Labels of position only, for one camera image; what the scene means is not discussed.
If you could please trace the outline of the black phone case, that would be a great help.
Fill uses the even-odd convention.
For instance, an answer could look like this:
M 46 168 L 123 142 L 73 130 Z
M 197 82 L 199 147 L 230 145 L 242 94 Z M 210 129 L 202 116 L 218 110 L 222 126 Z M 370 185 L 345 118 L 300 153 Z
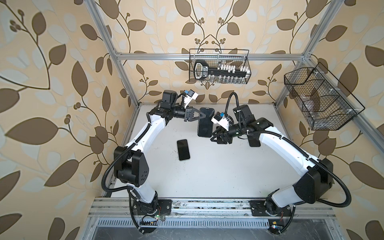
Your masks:
M 249 146 L 252 148 L 258 148 L 261 146 L 261 142 L 259 139 L 248 137 Z

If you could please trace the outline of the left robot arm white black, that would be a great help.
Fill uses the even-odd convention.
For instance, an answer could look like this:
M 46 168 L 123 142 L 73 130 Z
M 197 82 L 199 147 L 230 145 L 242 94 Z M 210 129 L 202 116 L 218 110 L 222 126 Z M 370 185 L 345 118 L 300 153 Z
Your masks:
M 181 94 L 171 90 L 163 92 L 161 101 L 146 113 L 147 121 L 139 133 L 127 145 L 115 149 L 114 161 L 102 177 L 101 186 L 104 192 L 127 191 L 144 204 L 155 202 L 157 192 L 146 183 L 150 169 L 145 153 L 173 118 L 193 122 L 206 116 L 189 106 L 189 103 L 196 100 L 198 96 L 199 94 L 193 90 L 184 91 Z M 125 186 L 113 189 L 107 187 L 106 181 L 111 170 L 114 171 L 115 178 Z

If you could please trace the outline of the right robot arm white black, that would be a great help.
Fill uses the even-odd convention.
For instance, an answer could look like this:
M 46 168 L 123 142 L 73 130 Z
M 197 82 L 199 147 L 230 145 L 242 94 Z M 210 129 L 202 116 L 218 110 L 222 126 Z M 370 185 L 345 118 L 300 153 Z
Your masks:
M 255 119 L 248 105 L 236 104 L 233 109 L 235 119 L 228 115 L 228 110 L 217 112 L 211 122 L 219 127 L 212 133 L 211 141 L 217 144 L 231 144 L 234 137 L 245 135 L 253 145 L 267 145 L 282 157 L 300 176 L 293 185 L 270 193 L 265 200 L 266 211 L 276 215 L 277 211 L 289 205 L 314 204 L 320 202 L 335 208 L 346 208 L 352 202 L 351 193 L 346 184 L 334 174 L 331 161 L 309 154 L 293 141 L 285 137 L 272 122 L 266 118 Z M 342 203 L 332 203 L 322 199 L 324 193 L 338 183 L 346 199 Z

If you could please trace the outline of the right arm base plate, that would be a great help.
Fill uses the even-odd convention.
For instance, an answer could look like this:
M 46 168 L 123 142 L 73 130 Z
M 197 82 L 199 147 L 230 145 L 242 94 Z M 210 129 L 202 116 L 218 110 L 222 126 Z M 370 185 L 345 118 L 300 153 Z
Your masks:
M 290 217 L 292 209 L 289 206 L 284 208 L 270 207 L 264 199 L 249 201 L 251 214 L 253 217 Z

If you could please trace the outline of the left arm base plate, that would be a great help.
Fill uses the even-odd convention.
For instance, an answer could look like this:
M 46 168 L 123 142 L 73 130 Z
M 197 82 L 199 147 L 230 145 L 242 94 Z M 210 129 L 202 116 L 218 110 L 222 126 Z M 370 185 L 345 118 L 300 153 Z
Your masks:
M 133 209 L 137 211 L 138 215 L 160 215 L 168 216 L 172 211 L 173 201 L 170 199 L 155 199 L 150 204 L 145 204 L 140 201 L 134 201 Z

